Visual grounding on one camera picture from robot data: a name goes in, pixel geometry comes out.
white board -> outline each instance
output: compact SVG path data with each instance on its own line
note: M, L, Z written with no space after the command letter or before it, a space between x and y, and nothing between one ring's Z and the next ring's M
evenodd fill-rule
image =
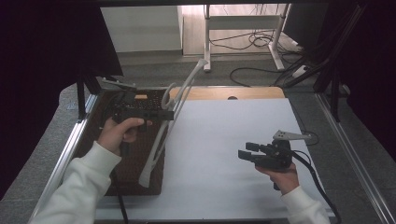
M163 191L159 196L124 197L132 220L198 221L284 218L285 205L267 175L238 159L246 142L270 144L282 130L301 133L288 99L187 101L166 143ZM303 140L291 149L309 155ZM300 184L320 196L297 160ZM105 197L97 219L121 219L118 202Z

hand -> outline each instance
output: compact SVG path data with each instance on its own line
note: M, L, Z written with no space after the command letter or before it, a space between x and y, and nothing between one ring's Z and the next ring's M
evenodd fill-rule
M120 155L120 143L132 143L136 140L137 129L135 127L144 124L143 119L130 118L118 124L113 119L106 120L97 143L116 155Z
M270 171L260 166L256 166L256 170L263 174L269 175L270 179L279 187L282 195L285 195L300 186L298 182L296 165L294 163L291 164L289 169L282 172Z

white sleeve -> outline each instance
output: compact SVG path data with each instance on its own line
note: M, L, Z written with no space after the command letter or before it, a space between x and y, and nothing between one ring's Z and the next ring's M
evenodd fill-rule
M64 182L31 223L93 223L96 204L110 186L109 175L120 160L94 142L87 155L70 162Z
M288 208L290 224L330 224L322 203L309 197L301 187L283 195L281 199Z

table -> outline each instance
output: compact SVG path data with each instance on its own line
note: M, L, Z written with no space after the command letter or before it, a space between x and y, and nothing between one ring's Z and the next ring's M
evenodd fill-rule
M210 38L211 30L254 30L272 29L275 30L273 40L268 44L268 49L274 59L277 70L285 69L277 51L277 43L280 33L285 23L289 4L286 4L280 15L256 15L256 16L210 16L210 5L205 6L205 51L204 57L208 64L204 66L204 71L210 72Z
M239 100L227 100L229 96ZM192 89L166 143L163 191L125 196L128 217L149 222L285 218L286 207L269 177L237 157L246 142L271 143L278 129L300 132L279 88ZM290 143L309 155L303 140ZM295 163L303 188L322 200L308 170ZM96 219L122 219L117 205L116 197L105 197Z

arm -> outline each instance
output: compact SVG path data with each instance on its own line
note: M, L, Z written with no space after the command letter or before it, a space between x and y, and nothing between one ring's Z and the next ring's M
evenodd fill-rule
M117 124L109 119L97 142L83 158L73 159L64 173L64 182L55 190L31 223L93 223L96 204L105 195L109 175L120 162L121 141L133 142L142 119Z
M262 167L256 169L269 175L282 193L281 200L289 211L288 220L291 224L327 224L330 223L327 213L319 201L310 198L300 187L297 169L294 163L285 172L273 172Z

